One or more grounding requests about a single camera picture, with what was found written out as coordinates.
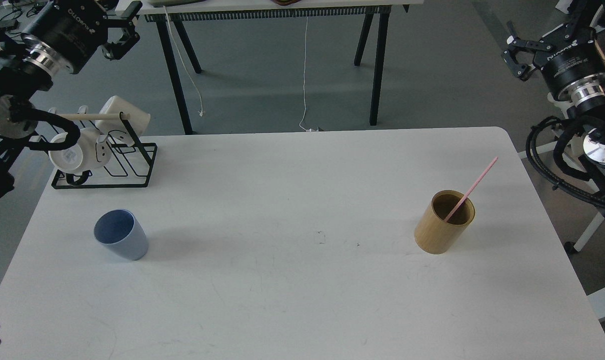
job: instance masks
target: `white cup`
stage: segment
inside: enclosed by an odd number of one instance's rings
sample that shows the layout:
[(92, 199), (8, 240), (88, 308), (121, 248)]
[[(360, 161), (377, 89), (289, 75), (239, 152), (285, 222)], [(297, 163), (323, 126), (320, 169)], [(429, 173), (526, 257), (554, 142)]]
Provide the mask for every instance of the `white cup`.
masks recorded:
[[(81, 175), (83, 171), (101, 168), (112, 156), (107, 137), (101, 135), (97, 129), (81, 129), (76, 145), (65, 150), (49, 151), (49, 160), (56, 169), (66, 174)], [(51, 142), (62, 142), (66, 136), (67, 132), (58, 134)]]
[[(129, 101), (124, 100), (120, 96), (111, 96), (109, 100), (104, 103), (103, 108), (100, 110), (101, 114), (129, 114), (129, 123), (133, 128), (137, 136), (141, 136), (147, 129), (149, 121), (152, 119), (151, 114), (144, 112), (138, 107), (135, 107)], [(122, 121), (119, 120), (98, 120), (96, 121), (96, 127), (106, 135), (111, 135), (117, 141), (124, 143), (127, 146), (134, 145), (134, 139), (129, 136), (127, 128), (123, 125)]]

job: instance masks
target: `robotic arm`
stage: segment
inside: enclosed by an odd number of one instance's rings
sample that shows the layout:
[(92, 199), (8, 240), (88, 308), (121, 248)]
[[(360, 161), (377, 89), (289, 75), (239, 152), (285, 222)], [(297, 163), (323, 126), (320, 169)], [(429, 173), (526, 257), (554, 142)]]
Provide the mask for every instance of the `robotic arm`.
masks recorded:
[[(568, 120), (554, 116), (534, 126), (527, 139), (529, 162), (553, 189), (561, 189), (597, 207), (605, 218), (605, 55), (598, 46), (597, 35), (605, 31), (605, 0), (574, 0), (570, 19), (544, 34), (538, 41), (518, 37), (512, 22), (510, 36), (502, 59), (513, 75), (526, 81), (540, 70), (552, 98), (570, 103)], [(520, 63), (517, 55), (533, 55), (530, 64)], [(566, 175), (588, 182), (593, 180), (599, 191), (588, 193), (570, 185), (543, 164), (536, 151), (536, 137), (547, 127), (560, 132), (553, 159)], [(574, 137), (583, 137), (578, 160), (584, 171), (571, 167), (563, 158)]]
[[(37, 91), (48, 91), (58, 71), (78, 74), (98, 48), (107, 59), (119, 60), (140, 39), (135, 18), (142, 3), (134, 1), (120, 18), (108, 18), (107, 11), (117, 4), (117, 0), (49, 0), (22, 31), (21, 41), (7, 35), (17, 27), (15, 20), (0, 22), (0, 198), (13, 189), (8, 170), (24, 148), (64, 150), (80, 137), (74, 123), (34, 109), (29, 99)], [(108, 41), (110, 28), (122, 29), (118, 41)], [(40, 121), (67, 132), (65, 141), (30, 141)]]

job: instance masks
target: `gray floor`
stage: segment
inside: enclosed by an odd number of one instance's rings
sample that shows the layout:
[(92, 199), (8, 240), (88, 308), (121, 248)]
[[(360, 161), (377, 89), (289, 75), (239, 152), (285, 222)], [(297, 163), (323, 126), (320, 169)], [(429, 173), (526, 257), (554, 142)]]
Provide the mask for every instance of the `gray floor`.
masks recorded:
[[(510, 75), (500, 57), (504, 23), (512, 19), (522, 38), (537, 39), (563, 20), (555, 4), (554, 0), (426, 0), (410, 7), (408, 14), (394, 8), (376, 129), (500, 126), (515, 148), (523, 150), (531, 125), (560, 114), (547, 102), (547, 88), (539, 75), (528, 82)], [(368, 114), (377, 24), (375, 20), (362, 66), (355, 68), (352, 61), (362, 18), (309, 19), (306, 127), (371, 129)], [(198, 116), (196, 91), (180, 70), (198, 133), (300, 131), (304, 18), (189, 22), (185, 27), (204, 68), (197, 76), (204, 117)], [(33, 103), (61, 112), (88, 105), (90, 112), (97, 112), (117, 94), (152, 114), (147, 134), (181, 134), (156, 26), (141, 20), (138, 32), (140, 43), (124, 59), (107, 61), (96, 55), (80, 74), (56, 76), (53, 89), (38, 93)], [(605, 50), (605, 34), (601, 43)], [(561, 241), (575, 242), (596, 210), (551, 191), (529, 164), (525, 166)], [(0, 282), (51, 170), (42, 153), (32, 152), (24, 153), (13, 168), (17, 189), (0, 201)], [(605, 224), (571, 261), (587, 294), (605, 287)]]

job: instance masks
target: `bamboo cup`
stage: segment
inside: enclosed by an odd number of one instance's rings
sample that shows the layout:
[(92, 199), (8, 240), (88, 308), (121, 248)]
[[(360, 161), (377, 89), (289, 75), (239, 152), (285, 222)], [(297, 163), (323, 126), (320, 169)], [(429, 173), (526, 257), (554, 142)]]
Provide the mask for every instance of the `bamboo cup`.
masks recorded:
[(444, 221), (462, 198), (463, 194), (455, 190), (439, 191), (433, 196), (414, 230), (416, 244), (421, 249), (431, 254), (444, 253), (472, 223), (476, 216), (476, 209), (469, 198), (462, 203), (449, 221)]

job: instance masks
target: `blue cup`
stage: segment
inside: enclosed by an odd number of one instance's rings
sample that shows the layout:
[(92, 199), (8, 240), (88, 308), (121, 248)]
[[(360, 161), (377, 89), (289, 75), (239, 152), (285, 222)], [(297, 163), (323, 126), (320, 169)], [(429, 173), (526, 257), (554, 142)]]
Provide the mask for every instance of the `blue cup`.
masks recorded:
[(111, 210), (98, 219), (94, 237), (105, 248), (127, 260), (138, 260), (149, 249), (147, 235), (129, 210)]

